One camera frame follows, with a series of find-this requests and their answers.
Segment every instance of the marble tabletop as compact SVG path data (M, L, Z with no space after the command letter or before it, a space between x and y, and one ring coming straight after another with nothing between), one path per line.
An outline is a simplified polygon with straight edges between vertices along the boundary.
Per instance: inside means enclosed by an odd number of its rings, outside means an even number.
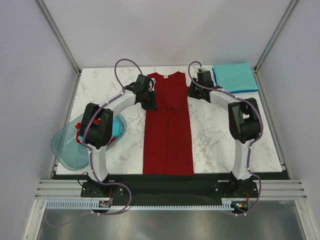
M212 66L203 66L212 73ZM188 77L187 66L141 67L144 75L157 72L170 75L177 71ZM118 76L123 85L136 81L139 71L135 67L119 67ZM197 76L197 66L191 69L192 76ZM70 122L84 113L88 103L102 103L121 90L113 67L85 68L82 71L76 92ZM240 93L241 98L255 98L258 103L264 132L261 139L253 145L250 167L254 172L281 172L282 168L268 127L266 116L257 92ZM190 126L192 135L192 156L194 173L228 173L232 170L235 158L235 141L229 132L228 113L221 107L188 97ZM110 174L142 174L143 149L146 112L138 103L121 112L127 123L127 130L122 139L112 146L106 154L106 164ZM77 171L70 171L58 164L56 174L82 174L89 171L89 166Z

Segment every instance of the wire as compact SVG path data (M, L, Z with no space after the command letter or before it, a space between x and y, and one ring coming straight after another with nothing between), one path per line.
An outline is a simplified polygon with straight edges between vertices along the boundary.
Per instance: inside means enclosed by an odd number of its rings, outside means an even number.
M86 174L87 176L89 176L89 173L88 173L87 171L84 171L84 172L81 174L81 176L83 176L84 174ZM78 184L79 184L81 187L84 186L83 184L81 184L81 183L79 182L79 178L77 179L77 182L78 182Z
M248 204L248 203L249 203L249 198L250 198L250 196L249 196L249 193L248 193L248 192L245 192L245 194L246 194L246 201L245 201L245 203Z
M110 187L109 201L112 200L112 187Z
M73 222L75 220L78 220L79 218L82 218L82 217L84 217L86 215L89 215L89 214L92 214L92 212L91 211L84 212L84 213L80 214L79 216L77 216L75 218L72 218L69 221L66 221L65 223L62 223L62 224L59 224L59 225L55 225L55 224L52 224L52 223L50 223L48 221L48 214L46 213L45 216L44 216L44 221L49 227L54 228L54 229L58 229L58 228L61 228L61 227L65 226L65 225L67 225L67 224L69 224L69 223L71 223L71 222Z
M243 212L243 213L248 213L248 211L244 211L244 210L242 210L242 209L240 209L239 207L236 207L236 209L238 209L240 212Z
M193 79L193 77L191 76L191 73L190 73L190 68L191 68L191 66L192 66L193 64L199 64L200 67L202 67L202 64L201 64L199 61L193 61L193 62L191 62L191 63L189 64L189 66L188 66L188 75L189 75L191 81L192 81L195 85L197 85L198 87L203 88L203 89L207 89L207 90L210 90L210 91L213 91L213 92L218 92L218 93L222 93L222 94L228 95L229 97L231 97L231 98L233 98L233 99L235 99L235 100L238 100L238 101L240 101L240 102L246 103L247 105L249 105L249 106L251 107L251 109L254 111L256 117L258 118L258 122L259 122L259 125L260 125L260 134L259 134L259 136L258 136L255 140L253 140L253 141L249 144L249 146L248 146L248 148L249 148L249 149L248 149L248 155L247 155L247 158L246 158L246 168L247 168L248 172L249 172L253 177L257 178L257 179L258 179L258 182L259 182L259 192L258 192L258 196L257 196L257 198L256 198L256 200L255 200L255 202L254 202L254 204L253 204L253 206L252 206L252 208L250 208L250 209L246 212L246 213L249 213L249 212L251 212L251 211L257 206L257 203L258 203L258 201L259 201L259 199L260 199L260 196L261 196L261 185L262 185L262 184L261 184L261 178L250 170L250 155L251 155L252 145L253 145L254 143L256 143L256 142L261 138L261 136L262 136L262 134L263 134L263 132L264 132L264 124L263 124L263 122L262 122L261 116L260 116L258 110L255 108L255 106L252 105L251 102L249 102L249 101L247 101L247 100L245 100L245 99L242 99L242 98L240 98L240 97L237 97L237 96L233 95L232 93L227 92L227 91L225 91L225 90L223 90L223 89L219 89L219 88L218 88L218 89L214 89L214 88L211 88L211 87L202 86L202 85L200 85L199 83L197 83L197 82Z
M122 92L125 91L125 87L124 87L124 85L121 83L121 81L120 81L120 79L119 79L119 77L118 77L118 74L117 74L117 66L118 66L118 64L119 64L120 62L123 62L123 61L128 61L128 62L130 62L130 63L133 63L133 65L135 65L135 66L138 68L140 74L142 75L142 71L141 71L140 67L139 67L134 61L132 61L132 60L130 60L130 59L128 59L128 58L121 58L121 59L119 59L118 61L116 61L115 65L114 65L114 75L115 75L116 80L118 81L118 83L120 84L120 86L121 86L121 88L122 88Z

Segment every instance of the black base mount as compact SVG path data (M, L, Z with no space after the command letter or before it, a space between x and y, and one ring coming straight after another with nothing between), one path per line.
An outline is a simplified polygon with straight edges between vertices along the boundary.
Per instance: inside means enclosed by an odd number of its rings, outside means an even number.
M110 183L108 177L103 181L104 183ZM128 195L128 192L119 185L102 185L88 176L82 184L80 196L82 198L109 198L110 193L112 198L125 198Z
M254 182L254 177L238 180L233 173L230 173L229 181L218 181L213 184L213 194L215 198L247 198L247 193L250 198L258 196L257 184Z

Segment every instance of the white wall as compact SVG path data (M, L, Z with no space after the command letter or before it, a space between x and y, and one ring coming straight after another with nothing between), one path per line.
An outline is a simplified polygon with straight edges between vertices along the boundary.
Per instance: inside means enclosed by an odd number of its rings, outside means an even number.
M286 162L320 224L320 1L299 1L260 70Z
M80 68L250 62L290 0L44 0Z
M36 3L0 1L0 239L22 239L75 80Z

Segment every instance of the metal floor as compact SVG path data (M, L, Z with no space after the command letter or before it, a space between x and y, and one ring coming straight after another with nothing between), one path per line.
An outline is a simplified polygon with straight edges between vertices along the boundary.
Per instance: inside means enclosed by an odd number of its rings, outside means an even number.
M45 210L62 224L84 210ZM260 201L248 216L221 211L130 210L86 215L61 228L40 228L39 240L305 240L294 201Z

